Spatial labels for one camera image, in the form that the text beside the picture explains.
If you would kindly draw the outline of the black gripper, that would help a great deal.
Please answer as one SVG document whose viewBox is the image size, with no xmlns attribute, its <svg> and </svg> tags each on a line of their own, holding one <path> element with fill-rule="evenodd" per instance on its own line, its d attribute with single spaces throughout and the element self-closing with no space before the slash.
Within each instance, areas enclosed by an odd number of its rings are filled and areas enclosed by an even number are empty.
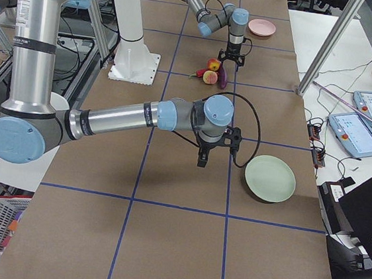
<svg viewBox="0 0 372 279">
<path fill-rule="evenodd" d="M 199 155 L 197 167 L 205 168 L 209 160 L 209 152 L 215 147 L 228 147 L 230 155 L 235 158 L 240 149 L 242 131 L 238 127 L 227 126 L 224 132 L 217 137 L 207 135 L 204 131 L 198 132 Z"/>
<path fill-rule="evenodd" d="M 245 55 L 241 55 L 239 52 L 228 47 L 226 50 L 223 50 L 222 48 L 219 50 L 217 59 L 222 63 L 226 60 L 231 60 L 237 66 L 243 67 L 245 64 L 245 57 Z"/>
</svg>

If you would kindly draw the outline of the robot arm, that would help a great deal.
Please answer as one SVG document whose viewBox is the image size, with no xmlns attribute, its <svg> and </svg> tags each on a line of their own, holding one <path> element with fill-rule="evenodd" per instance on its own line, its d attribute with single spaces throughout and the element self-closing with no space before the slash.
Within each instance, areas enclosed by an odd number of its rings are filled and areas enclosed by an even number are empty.
<svg viewBox="0 0 372 279">
<path fill-rule="evenodd" d="M 249 12 L 244 8 L 237 8 L 231 3 L 221 5 L 218 14 L 212 14 L 203 0 L 184 0 L 195 15 L 201 36 L 208 37 L 216 31 L 228 27 L 228 43 L 226 50 L 219 50 L 218 60 L 233 61 L 237 66 L 245 64 L 245 54 L 241 53 L 246 39 L 244 33 L 249 21 Z"/>
<path fill-rule="evenodd" d="M 229 127 L 234 106 L 223 95 L 188 102 L 172 99 L 102 110 L 55 110 L 50 103 L 56 41 L 61 9 L 72 0 L 18 0 L 10 96 L 1 104 L 0 158 L 24 164 L 71 140 L 100 133 L 158 127 L 161 130 L 193 131 L 199 148 L 198 167 L 205 167 L 209 151 L 230 147 L 236 157 L 241 130 Z M 91 4 L 91 0 L 81 6 Z M 195 14 L 199 32 L 206 37 L 229 28 L 227 49 L 218 59 L 243 66 L 240 54 L 249 15 L 245 9 L 225 4 L 219 14 L 208 12 L 202 0 L 183 0 Z M 150 85 L 160 55 L 144 43 L 140 0 L 115 0 L 120 42 L 109 78 Z"/>
</svg>

